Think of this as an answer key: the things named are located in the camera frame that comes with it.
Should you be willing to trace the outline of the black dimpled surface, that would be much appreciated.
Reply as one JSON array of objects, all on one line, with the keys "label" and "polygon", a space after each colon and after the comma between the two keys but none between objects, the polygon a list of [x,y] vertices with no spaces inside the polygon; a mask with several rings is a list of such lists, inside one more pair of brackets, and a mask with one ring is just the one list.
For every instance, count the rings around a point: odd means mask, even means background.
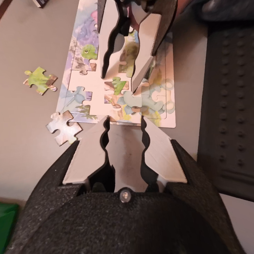
[{"label": "black dimpled surface", "polygon": [[254,199],[253,21],[208,26],[197,162],[220,193]]}]

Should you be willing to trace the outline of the pale yellow teal puzzle piece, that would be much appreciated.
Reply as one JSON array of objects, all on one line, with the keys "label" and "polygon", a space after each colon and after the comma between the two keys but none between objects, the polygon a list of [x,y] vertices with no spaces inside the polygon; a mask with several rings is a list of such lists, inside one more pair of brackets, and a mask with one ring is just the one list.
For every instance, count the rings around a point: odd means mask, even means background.
[{"label": "pale yellow teal puzzle piece", "polygon": [[141,96],[134,96],[131,91],[125,91],[122,96],[117,99],[117,105],[124,106],[124,111],[127,115],[135,115],[148,110],[148,106],[144,105]]}]

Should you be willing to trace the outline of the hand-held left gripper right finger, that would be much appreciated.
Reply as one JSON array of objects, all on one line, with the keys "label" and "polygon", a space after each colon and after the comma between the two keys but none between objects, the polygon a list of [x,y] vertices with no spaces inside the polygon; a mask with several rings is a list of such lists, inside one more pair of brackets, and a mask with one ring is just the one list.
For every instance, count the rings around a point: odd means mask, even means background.
[{"label": "hand-held left gripper right finger", "polygon": [[187,183],[179,159],[172,145],[172,139],[145,116],[141,117],[142,143],[140,173],[142,179],[152,185],[161,182]]}]

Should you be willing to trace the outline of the grey desk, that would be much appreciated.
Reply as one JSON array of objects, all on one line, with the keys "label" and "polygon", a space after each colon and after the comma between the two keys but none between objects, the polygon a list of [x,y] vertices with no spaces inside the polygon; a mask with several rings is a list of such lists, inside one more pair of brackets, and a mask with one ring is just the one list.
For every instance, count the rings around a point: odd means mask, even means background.
[{"label": "grey desk", "polygon": [[[38,66],[62,83],[78,1],[13,1],[1,19],[1,200],[27,200],[33,188],[68,148],[59,147],[46,125],[59,91],[39,95],[23,84]],[[162,129],[196,159],[207,29],[190,15],[173,27],[176,127]]]}]

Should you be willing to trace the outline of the green plastic bin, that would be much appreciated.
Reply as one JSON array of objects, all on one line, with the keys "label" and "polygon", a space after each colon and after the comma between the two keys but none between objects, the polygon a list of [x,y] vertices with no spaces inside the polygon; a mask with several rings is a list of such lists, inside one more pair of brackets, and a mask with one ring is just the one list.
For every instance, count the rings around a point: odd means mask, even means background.
[{"label": "green plastic bin", "polygon": [[13,234],[19,213],[18,204],[0,203],[0,253],[3,254]]}]

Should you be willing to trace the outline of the small green brown puzzle piece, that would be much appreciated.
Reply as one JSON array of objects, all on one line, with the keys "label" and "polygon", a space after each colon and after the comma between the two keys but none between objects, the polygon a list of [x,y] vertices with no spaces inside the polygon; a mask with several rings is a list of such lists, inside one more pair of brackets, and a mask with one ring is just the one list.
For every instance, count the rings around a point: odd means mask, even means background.
[{"label": "small green brown puzzle piece", "polygon": [[50,74],[49,76],[44,75],[46,70],[38,67],[35,71],[31,72],[29,70],[24,73],[28,78],[23,82],[23,84],[32,87],[35,85],[36,92],[40,95],[44,95],[47,90],[53,92],[57,91],[57,87],[54,86],[54,82],[58,79],[55,75]]}]

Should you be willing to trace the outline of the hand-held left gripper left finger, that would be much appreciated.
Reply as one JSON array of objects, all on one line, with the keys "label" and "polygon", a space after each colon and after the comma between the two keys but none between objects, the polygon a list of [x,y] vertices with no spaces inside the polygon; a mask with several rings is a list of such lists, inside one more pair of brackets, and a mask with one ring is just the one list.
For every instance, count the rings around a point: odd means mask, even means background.
[{"label": "hand-held left gripper left finger", "polygon": [[84,132],[63,179],[63,185],[88,182],[109,162],[106,146],[109,143],[110,117],[107,115]]}]

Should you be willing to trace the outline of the brown grey puzzle piece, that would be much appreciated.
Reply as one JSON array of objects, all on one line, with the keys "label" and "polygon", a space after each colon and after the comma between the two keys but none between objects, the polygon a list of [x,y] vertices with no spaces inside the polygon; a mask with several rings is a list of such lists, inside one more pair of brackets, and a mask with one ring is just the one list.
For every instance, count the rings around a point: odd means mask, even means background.
[{"label": "brown grey puzzle piece", "polygon": [[76,135],[83,130],[77,122],[69,125],[69,121],[73,118],[69,110],[63,113],[55,112],[51,115],[51,122],[46,125],[46,128],[51,134],[60,131],[59,135],[55,137],[55,141],[59,146],[66,142],[73,144],[78,139]]}]

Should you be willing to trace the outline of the green grass puzzle piece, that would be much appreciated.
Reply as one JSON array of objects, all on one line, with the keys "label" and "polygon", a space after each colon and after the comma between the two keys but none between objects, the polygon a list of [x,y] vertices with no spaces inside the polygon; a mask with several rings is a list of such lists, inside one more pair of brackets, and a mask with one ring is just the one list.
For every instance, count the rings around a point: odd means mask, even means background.
[{"label": "green grass puzzle piece", "polygon": [[134,70],[134,62],[139,53],[139,44],[136,42],[128,42],[120,56],[120,62],[125,64],[119,65],[119,73],[126,73],[126,76],[131,78]]}]

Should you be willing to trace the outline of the blue purple puzzle piece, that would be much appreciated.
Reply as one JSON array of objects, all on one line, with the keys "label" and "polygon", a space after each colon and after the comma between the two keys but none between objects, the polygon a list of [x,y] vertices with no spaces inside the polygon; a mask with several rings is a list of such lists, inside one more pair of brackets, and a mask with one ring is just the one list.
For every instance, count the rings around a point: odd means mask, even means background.
[{"label": "blue purple puzzle piece", "polygon": [[91,17],[87,18],[81,25],[77,38],[77,41],[81,46],[91,44],[95,47],[98,47],[99,39],[95,25],[96,22]]}]

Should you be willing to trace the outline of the green and brown puzzle piece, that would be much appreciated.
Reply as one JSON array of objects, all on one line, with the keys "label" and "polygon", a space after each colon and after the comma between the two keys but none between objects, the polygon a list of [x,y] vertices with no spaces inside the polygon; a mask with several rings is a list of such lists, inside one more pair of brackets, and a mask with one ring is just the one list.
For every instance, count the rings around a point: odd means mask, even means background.
[{"label": "green and brown puzzle piece", "polygon": [[129,82],[120,77],[113,77],[112,81],[104,82],[104,103],[111,104],[114,110],[120,110],[125,101],[123,93],[129,90]]}]

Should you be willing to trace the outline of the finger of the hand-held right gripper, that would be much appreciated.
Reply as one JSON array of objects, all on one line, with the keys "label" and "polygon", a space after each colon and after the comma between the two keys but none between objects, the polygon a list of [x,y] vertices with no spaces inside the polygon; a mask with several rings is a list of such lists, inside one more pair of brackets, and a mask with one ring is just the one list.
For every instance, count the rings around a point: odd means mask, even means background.
[{"label": "finger of the hand-held right gripper", "polygon": [[144,18],[140,23],[138,32],[139,52],[134,62],[134,70],[132,75],[133,93],[135,93],[137,88],[140,86],[154,59],[153,48],[155,45],[160,20],[160,14],[152,13]]},{"label": "finger of the hand-held right gripper", "polygon": [[99,32],[99,60],[101,78],[105,78],[106,76],[110,63],[110,56],[114,51],[115,39],[118,34],[118,22],[119,12],[116,1],[106,1]]}]

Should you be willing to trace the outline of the group of assembled puzzle pieces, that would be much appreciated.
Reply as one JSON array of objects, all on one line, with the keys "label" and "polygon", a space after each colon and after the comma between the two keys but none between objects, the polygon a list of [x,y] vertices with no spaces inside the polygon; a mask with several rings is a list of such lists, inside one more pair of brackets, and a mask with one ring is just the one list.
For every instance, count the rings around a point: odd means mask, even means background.
[{"label": "group of assembled puzzle pieces", "polygon": [[[128,42],[136,42],[139,44],[138,32],[136,30],[133,30],[127,37],[125,37],[125,45]],[[160,93],[162,96],[165,96],[166,55],[168,46],[171,46],[171,44],[168,44],[164,40],[160,45],[157,55],[152,61],[150,68],[142,80],[143,86],[137,90],[134,96],[139,96],[139,92],[144,94],[148,91],[148,89],[150,91],[150,96],[152,96],[154,91],[158,91],[158,93]]]}]

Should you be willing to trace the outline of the person's right forearm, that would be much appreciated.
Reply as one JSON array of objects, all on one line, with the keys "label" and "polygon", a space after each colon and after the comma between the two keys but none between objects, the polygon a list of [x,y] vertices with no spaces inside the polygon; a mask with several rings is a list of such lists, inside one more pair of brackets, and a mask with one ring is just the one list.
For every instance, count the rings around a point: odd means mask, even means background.
[{"label": "person's right forearm", "polygon": [[254,20],[253,0],[180,0],[176,16],[192,12],[202,22],[234,22]]}]

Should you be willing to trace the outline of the dinosaur puzzle tray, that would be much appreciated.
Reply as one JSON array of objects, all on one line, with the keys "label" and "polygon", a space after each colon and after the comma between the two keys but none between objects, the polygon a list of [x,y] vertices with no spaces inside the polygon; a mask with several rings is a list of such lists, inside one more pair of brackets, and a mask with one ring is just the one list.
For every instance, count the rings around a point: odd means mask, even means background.
[{"label": "dinosaur puzzle tray", "polygon": [[[140,126],[141,117],[139,113],[135,115],[127,115],[124,111],[125,105],[122,106],[120,110],[114,110],[111,104],[104,103],[104,82],[112,81],[113,77],[120,77],[122,81],[129,82],[129,90],[131,89],[131,78],[126,77],[126,73],[119,73],[119,65],[124,62],[120,62],[120,55],[125,45],[125,38],[120,39],[120,43],[124,42],[123,48],[111,55],[110,65],[108,68],[107,75],[105,79],[101,78],[100,75],[100,62],[99,59],[91,60],[90,62],[95,62],[97,64],[96,71],[88,71],[87,75],[80,75],[79,71],[73,70],[74,57],[79,51],[81,46],[78,41],[78,33],[81,25],[84,21],[91,17],[91,13],[98,8],[98,1],[79,1],[77,15],[75,19],[74,29],[72,33],[72,38],[69,46],[68,57],[65,65],[65,71],[63,75],[62,85],[60,88],[59,99],[57,103],[56,111],[63,113],[67,111],[65,109],[66,93],[68,90],[76,90],[76,87],[84,87],[86,91],[91,91],[92,100],[90,103],[90,113],[89,115],[83,114],[72,114],[74,117],[70,122],[79,123],[97,123],[105,115],[110,117],[110,123],[113,125],[128,125],[128,126]],[[173,69],[173,34],[168,32],[164,38],[165,42],[171,44],[168,46],[166,55],[166,81],[165,81],[165,96],[166,104],[163,106],[165,112],[161,114],[163,119],[150,119],[157,127],[161,128],[175,128],[176,127],[176,109],[175,109],[175,91],[174,91],[174,69]],[[97,48],[97,56],[99,54],[99,45]],[[162,96],[158,91],[152,93],[152,99],[155,96]]]}]

